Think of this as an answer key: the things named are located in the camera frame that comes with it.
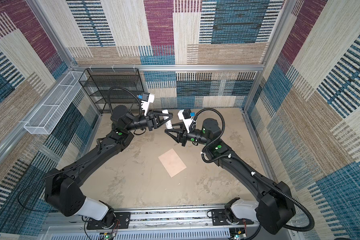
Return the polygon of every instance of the black wire rack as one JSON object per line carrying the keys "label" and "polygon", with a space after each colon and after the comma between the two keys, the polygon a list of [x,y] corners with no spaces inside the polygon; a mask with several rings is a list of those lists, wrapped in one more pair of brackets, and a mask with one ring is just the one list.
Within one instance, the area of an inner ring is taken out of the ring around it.
{"label": "black wire rack", "polygon": [[[87,68],[84,73],[86,81],[79,81],[100,113],[110,113],[108,90],[118,86],[128,89],[134,95],[144,92],[139,70],[136,68]],[[140,106],[126,91],[114,89],[110,94],[112,108],[125,105],[132,113],[138,113]]]}

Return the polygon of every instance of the black mounting plate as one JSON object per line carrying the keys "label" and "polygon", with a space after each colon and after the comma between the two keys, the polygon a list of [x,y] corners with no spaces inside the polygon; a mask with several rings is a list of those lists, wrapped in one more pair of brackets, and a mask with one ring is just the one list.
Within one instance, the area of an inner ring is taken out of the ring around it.
{"label": "black mounting plate", "polygon": [[[114,214],[116,216],[116,219],[118,219],[120,222],[119,229],[127,229],[129,226],[129,222],[130,222],[129,220],[130,220],[131,213],[130,212],[115,212]],[[90,218],[88,220],[87,230],[99,230],[99,229],[104,230],[104,228],[102,228],[101,221],[97,221],[93,218]]]}
{"label": "black mounting plate", "polygon": [[[227,222],[227,218],[225,217],[225,213],[224,213],[224,209],[212,209],[210,210],[211,212],[211,216],[212,216],[212,223],[214,226],[222,226],[222,225],[229,225],[229,226],[234,226],[234,225],[230,225]],[[245,220],[245,223],[247,225],[250,224],[254,224],[254,222],[252,220],[243,218],[241,220]]]}

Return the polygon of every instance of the black mesh shelf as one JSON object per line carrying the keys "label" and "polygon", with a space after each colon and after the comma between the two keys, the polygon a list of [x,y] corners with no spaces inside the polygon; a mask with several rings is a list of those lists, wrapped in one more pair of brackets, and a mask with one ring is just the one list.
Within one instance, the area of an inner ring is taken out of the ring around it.
{"label": "black mesh shelf", "polygon": [[[100,113],[110,113],[108,106],[108,90],[113,86],[128,89],[135,96],[144,92],[138,69],[134,68],[87,68],[84,73],[86,81],[80,81]],[[140,106],[136,100],[126,91],[114,89],[110,94],[112,108],[123,104],[131,109],[132,113],[138,113]]]}

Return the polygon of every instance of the white mesh tray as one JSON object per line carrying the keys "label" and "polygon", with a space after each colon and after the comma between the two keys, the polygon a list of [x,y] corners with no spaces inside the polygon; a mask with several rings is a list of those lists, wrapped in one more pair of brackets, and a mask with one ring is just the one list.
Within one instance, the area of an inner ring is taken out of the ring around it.
{"label": "white mesh tray", "polygon": [[76,94],[81,81],[87,80],[83,72],[71,71],[37,109],[24,128],[30,134],[51,134]]}

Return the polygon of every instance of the white wire basket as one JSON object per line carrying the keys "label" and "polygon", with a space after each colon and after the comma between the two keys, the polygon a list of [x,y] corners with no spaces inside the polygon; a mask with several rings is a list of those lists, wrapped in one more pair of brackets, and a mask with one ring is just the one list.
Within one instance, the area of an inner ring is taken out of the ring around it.
{"label": "white wire basket", "polygon": [[30,134],[51,134],[79,92],[81,88],[79,79],[85,81],[87,76],[83,72],[69,72],[39,109],[35,111],[24,128]]}

